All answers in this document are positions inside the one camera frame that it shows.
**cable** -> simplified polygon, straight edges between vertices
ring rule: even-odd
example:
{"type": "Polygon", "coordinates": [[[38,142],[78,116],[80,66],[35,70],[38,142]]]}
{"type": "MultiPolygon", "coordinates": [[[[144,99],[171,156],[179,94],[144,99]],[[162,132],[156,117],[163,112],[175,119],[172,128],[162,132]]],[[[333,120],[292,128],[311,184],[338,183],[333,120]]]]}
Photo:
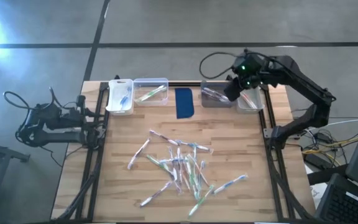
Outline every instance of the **cable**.
{"type": "Polygon", "coordinates": [[[341,147],[341,151],[342,151],[342,155],[345,158],[345,164],[347,164],[347,158],[346,158],[346,154],[345,154],[345,150],[343,149],[343,147],[341,147]]]}
{"type": "Polygon", "coordinates": [[[76,151],[78,151],[78,150],[80,150],[80,149],[82,149],[82,148],[84,148],[84,146],[81,146],[81,147],[79,147],[78,149],[75,149],[74,151],[70,152],[69,154],[67,154],[67,156],[66,156],[65,159],[67,159],[67,157],[68,157],[69,155],[73,154],[74,152],[76,152],[76,151]]]}
{"type": "MultiPolygon", "coordinates": [[[[344,124],[344,123],[350,123],[350,122],[356,122],[356,121],[358,121],[358,119],[354,119],[354,120],[350,120],[350,121],[340,121],[340,122],[335,122],[335,123],[329,123],[321,128],[325,128],[325,127],[335,125],[335,124],[344,124]]],[[[309,131],[314,130],[314,129],[320,129],[320,128],[310,128],[309,131]]]]}
{"type": "Polygon", "coordinates": [[[302,152],[303,154],[314,154],[314,153],[321,153],[321,154],[325,154],[326,156],[330,157],[332,160],[334,160],[334,162],[336,162],[336,164],[338,164],[339,166],[341,165],[335,157],[333,157],[332,155],[328,154],[327,152],[324,151],[319,151],[319,150],[315,150],[314,152],[310,152],[310,153],[306,153],[306,152],[302,152]]]}
{"type": "Polygon", "coordinates": [[[358,138],[354,138],[354,139],[347,140],[347,141],[335,142],[335,143],[328,144],[328,145],[324,145],[324,146],[325,146],[325,147],[332,147],[332,146],[341,145],[341,144],[346,144],[346,143],[353,142],[353,141],[358,141],[358,138]]]}
{"type": "Polygon", "coordinates": [[[336,151],[334,151],[334,162],[336,162],[336,163],[339,165],[338,161],[336,160],[336,151]]]}
{"type": "Polygon", "coordinates": [[[12,106],[15,106],[17,108],[22,108],[22,109],[27,109],[27,110],[43,110],[45,108],[47,108],[48,106],[52,105],[52,103],[54,102],[54,98],[53,96],[55,96],[55,94],[53,93],[53,89],[51,87],[49,87],[49,91],[51,92],[52,94],[52,100],[51,102],[47,105],[47,106],[44,106],[43,108],[31,108],[29,106],[29,104],[21,97],[19,96],[17,93],[14,93],[12,91],[5,91],[3,93],[3,96],[4,96],[4,99],[12,106]],[[8,97],[6,96],[7,94],[11,94],[11,95],[14,95],[16,96],[19,100],[21,100],[21,102],[23,102],[25,104],[25,106],[21,106],[21,105],[17,105],[15,103],[13,103],[10,99],[8,99],[8,97]]]}
{"type": "Polygon", "coordinates": [[[230,66],[229,68],[225,69],[223,72],[221,72],[221,73],[215,75],[214,77],[207,77],[206,75],[204,75],[203,72],[201,71],[201,66],[203,65],[203,62],[204,62],[207,58],[209,58],[209,57],[211,57],[211,56],[213,56],[213,55],[230,55],[230,56],[233,56],[233,57],[239,57],[239,56],[237,56],[237,55],[235,55],[235,54],[232,54],[232,53],[229,53],[229,52],[213,52],[213,53],[211,53],[211,54],[205,56],[205,57],[200,61],[200,65],[199,65],[199,67],[198,67],[198,71],[199,71],[200,75],[201,75],[202,77],[206,78],[206,79],[214,79],[214,78],[220,77],[221,75],[225,74],[227,71],[229,71],[229,70],[231,69],[231,66],[230,66]]]}
{"type": "Polygon", "coordinates": [[[327,158],[327,160],[331,163],[334,163],[335,161],[333,161],[326,153],[320,153],[321,155],[323,155],[325,158],[327,158]]]}
{"type": "Polygon", "coordinates": [[[347,143],[346,145],[343,145],[342,147],[348,146],[348,145],[353,144],[353,143],[356,143],[356,142],[358,142],[358,141],[354,141],[354,142],[347,143]]]}
{"type": "Polygon", "coordinates": [[[352,137],[350,137],[350,138],[348,138],[348,139],[345,139],[344,141],[347,141],[347,140],[350,140],[350,139],[352,139],[352,138],[355,138],[356,136],[358,136],[358,133],[355,134],[355,135],[353,135],[352,137]]]}
{"type": "Polygon", "coordinates": [[[77,102],[71,101],[71,102],[68,102],[68,103],[66,103],[65,105],[63,105],[62,108],[63,108],[63,109],[70,109],[70,108],[66,108],[66,106],[69,105],[70,103],[75,103],[75,104],[77,104],[77,102]]]}
{"type": "Polygon", "coordinates": [[[306,129],[306,132],[310,134],[313,144],[316,144],[316,138],[314,137],[313,133],[308,129],[306,129]]]}
{"type": "Polygon", "coordinates": [[[43,146],[39,146],[41,149],[43,149],[43,150],[45,150],[45,151],[48,151],[48,152],[50,152],[50,157],[53,159],[53,161],[55,161],[55,163],[58,165],[58,166],[60,166],[61,168],[63,168],[63,166],[62,165],[60,165],[57,161],[56,161],[56,159],[53,157],[53,151],[52,150],[49,150],[49,149],[46,149],[46,148],[44,148],[43,146]]]}

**yellow cable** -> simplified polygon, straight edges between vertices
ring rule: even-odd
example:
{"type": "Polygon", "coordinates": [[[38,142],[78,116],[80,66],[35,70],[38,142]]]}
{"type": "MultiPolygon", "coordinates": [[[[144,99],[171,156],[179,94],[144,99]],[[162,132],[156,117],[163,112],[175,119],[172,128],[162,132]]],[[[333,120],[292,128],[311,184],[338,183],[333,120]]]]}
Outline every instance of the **yellow cable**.
{"type": "Polygon", "coordinates": [[[336,162],[336,164],[338,164],[339,166],[341,165],[332,155],[324,152],[324,151],[321,151],[321,150],[307,150],[307,151],[303,151],[302,152],[303,154],[314,154],[314,153],[321,153],[321,154],[324,154],[324,155],[327,155],[328,157],[330,157],[334,162],[336,162]]]}
{"type": "Polygon", "coordinates": [[[322,154],[324,154],[324,155],[326,155],[326,156],[332,158],[333,161],[336,162],[336,164],[338,164],[339,166],[341,165],[332,155],[330,155],[330,154],[328,154],[328,153],[326,153],[326,152],[320,152],[320,153],[322,153],[322,154]]]}
{"type": "Polygon", "coordinates": [[[345,140],[345,141],[335,142],[335,143],[328,144],[328,145],[325,145],[325,146],[335,146],[335,145],[338,145],[338,144],[345,144],[345,143],[349,143],[349,142],[352,142],[352,141],[358,141],[358,138],[352,138],[352,139],[345,140]]]}

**concrete floor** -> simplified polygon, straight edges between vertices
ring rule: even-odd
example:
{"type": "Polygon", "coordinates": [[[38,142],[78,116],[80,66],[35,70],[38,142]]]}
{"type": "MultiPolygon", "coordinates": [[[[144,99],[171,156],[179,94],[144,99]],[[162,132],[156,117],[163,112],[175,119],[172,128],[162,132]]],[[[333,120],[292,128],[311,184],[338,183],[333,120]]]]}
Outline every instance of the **concrete floor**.
{"type": "MultiPolygon", "coordinates": [[[[91,44],[103,2],[0,0],[0,44],[91,44]]],[[[111,0],[100,42],[358,42],[358,0],[111,0]]],[[[337,96],[330,122],[358,117],[358,47],[260,46],[251,50],[291,55],[307,76],[337,96]]],[[[99,49],[90,80],[115,75],[199,80],[199,61],[217,50],[238,53],[242,48],[99,49]]],[[[35,105],[50,100],[52,86],[61,102],[73,101],[90,52],[90,47],[0,49],[0,145],[31,154],[30,162],[12,160],[9,166],[0,223],[48,220],[61,173],[48,153],[14,139],[26,111],[7,104],[2,92],[17,92],[35,105]]],[[[212,58],[205,73],[218,73],[231,63],[230,57],[212,58]]],[[[293,110],[310,104],[290,88],[288,97],[293,110]]],[[[345,139],[358,132],[358,122],[328,129],[345,139]]],[[[62,163],[66,146],[47,147],[62,163]]],[[[346,149],[348,158],[353,147],[346,149]]]]}

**white plastic bin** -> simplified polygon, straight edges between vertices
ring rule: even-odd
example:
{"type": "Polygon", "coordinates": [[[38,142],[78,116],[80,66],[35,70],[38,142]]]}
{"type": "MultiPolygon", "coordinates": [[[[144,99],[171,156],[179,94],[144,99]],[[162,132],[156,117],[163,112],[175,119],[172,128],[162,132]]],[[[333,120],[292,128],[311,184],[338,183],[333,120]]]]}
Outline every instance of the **white plastic bin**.
{"type": "Polygon", "coordinates": [[[256,105],[256,109],[253,109],[249,104],[242,99],[242,97],[238,97],[236,109],[238,113],[242,114],[254,114],[258,113],[261,109],[265,108],[265,105],[262,103],[262,100],[260,99],[260,88],[254,88],[251,90],[243,90],[245,94],[254,102],[256,105]]]}
{"type": "Polygon", "coordinates": [[[134,80],[134,101],[139,106],[160,106],[168,103],[166,78],[137,78],[134,80]]]}
{"type": "Polygon", "coordinates": [[[109,89],[106,110],[112,115],[131,115],[134,112],[134,82],[130,79],[110,80],[109,89]]]}

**laptop keyboard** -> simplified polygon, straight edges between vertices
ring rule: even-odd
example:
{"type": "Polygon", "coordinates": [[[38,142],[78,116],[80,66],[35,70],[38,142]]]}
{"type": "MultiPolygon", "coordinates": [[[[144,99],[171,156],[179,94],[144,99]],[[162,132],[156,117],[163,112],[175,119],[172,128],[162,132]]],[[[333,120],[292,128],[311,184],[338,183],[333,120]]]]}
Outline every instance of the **laptop keyboard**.
{"type": "Polygon", "coordinates": [[[325,219],[341,223],[358,223],[358,200],[335,187],[325,219]]]}

